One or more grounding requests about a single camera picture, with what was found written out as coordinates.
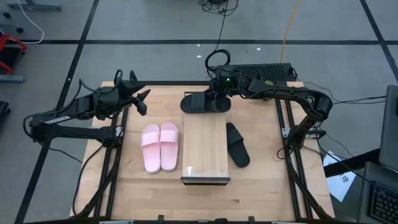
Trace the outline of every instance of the pink slide sandal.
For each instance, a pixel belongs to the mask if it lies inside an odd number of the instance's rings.
[[[151,174],[160,170],[159,135],[159,127],[156,124],[149,125],[142,132],[141,148],[145,170]]]
[[[172,123],[164,123],[160,128],[160,163],[162,169],[173,171],[178,159],[178,128]]]

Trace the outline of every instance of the wooden table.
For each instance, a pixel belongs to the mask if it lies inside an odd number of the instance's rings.
[[[112,84],[104,82],[103,86]],[[232,109],[227,112],[226,119],[237,127],[244,138],[251,158],[249,166],[238,168],[229,157],[231,181],[227,186],[183,185],[180,177],[184,116],[180,101],[185,91],[202,91],[207,86],[162,85],[146,88],[152,90],[145,100],[147,115],[141,116],[135,107],[129,110],[113,203],[113,220],[156,220],[158,215],[164,215],[165,220],[214,220],[224,217],[247,221],[248,216],[254,216],[256,221],[294,220],[285,161],[276,157],[277,150],[282,147],[282,139],[274,100],[231,98]],[[286,126],[289,127],[285,104],[282,105]],[[305,116],[297,103],[292,102],[292,111],[296,123]],[[178,166],[173,172],[162,170],[148,174],[142,158],[141,133],[149,124],[161,126],[164,122],[172,122],[180,130]],[[109,125],[110,120],[93,121],[95,127]],[[306,139],[304,145],[318,150],[313,139]],[[89,140],[85,160],[99,146],[99,142]],[[103,149],[86,166],[76,200],[77,211],[86,205],[98,187],[104,152]],[[301,154],[309,191],[324,210],[334,216],[320,156],[304,148]],[[300,211],[305,217],[302,194],[298,188],[297,192]],[[101,215],[105,214],[107,199],[108,191],[103,197]]]

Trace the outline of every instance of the concrete floor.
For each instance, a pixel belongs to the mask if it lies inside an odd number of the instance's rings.
[[[94,0],[64,0],[63,11],[27,12],[45,31],[45,40],[55,44],[30,45],[18,63],[16,73],[25,83],[0,83],[0,101],[10,102],[12,113],[0,135],[0,217],[2,223],[14,221],[22,201],[40,146],[21,128],[23,117],[52,109],[60,96],[87,17]],[[367,0],[385,40],[398,40],[395,0]],[[294,0],[241,1],[236,12],[226,18],[222,39],[281,40],[294,7]],[[14,22],[25,29],[21,39],[37,39],[40,33],[18,10],[4,4]],[[195,0],[99,0],[87,40],[215,40],[222,16],[201,10]],[[290,40],[377,40],[359,0],[304,0],[289,34]],[[111,80],[119,68],[133,69],[140,80],[208,80],[205,57],[214,44],[94,44],[83,48],[67,101],[79,78],[89,86]],[[232,55],[231,63],[276,63],[278,44],[221,44]],[[398,58],[398,46],[389,45]],[[212,63],[224,63],[215,58]],[[340,100],[379,96],[397,80],[382,47],[376,45],[288,45],[285,62],[291,62],[300,81],[329,88]],[[336,105],[323,128],[358,155],[379,147],[384,104]],[[71,122],[89,126],[91,121]],[[86,141],[59,140],[52,147],[83,158]],[[328,138],[321,140],[326,150],[348,157],[343,148]],[[26,216],[26,222],[67,218],[81,164],[57,152],[49,152]],[[356,216],[356,192],[360,180],[350,189],[343,203],[334,203],[339,217]]]

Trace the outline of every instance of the black bracket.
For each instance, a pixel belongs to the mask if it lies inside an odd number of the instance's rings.
[[[284,138],[287,138],[289,136],[290,128],[282,128],[282,136]],[[312,139],[321,139],[326,135],[326,131],[324,130],[315,130],[315,128],[311,128],[309,131],[307,131],[307,135],[305,136],[306,138],[312,138]]]
[[[249,217],[249,224],[255,224],[256,221],[254,219],[254,217]]]
[[[226,218],[216,218],[213,223],[214,224],[228,224],[228,220]]]
[[[164,215],[159,215],[157,217],[156,224],[163,224],[164,223]]]

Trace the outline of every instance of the black slipper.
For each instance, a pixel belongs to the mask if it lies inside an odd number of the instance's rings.
[[[180,107],[185,113],[223,113],[231,109],[231,100],[224,97],[215,101],[205,92],[199,92],[184,97]]]
[[[233,123],[226,123],[226,142],[228,153],[238,167],[246,167],[250,157],[243,144],[243,137]]]

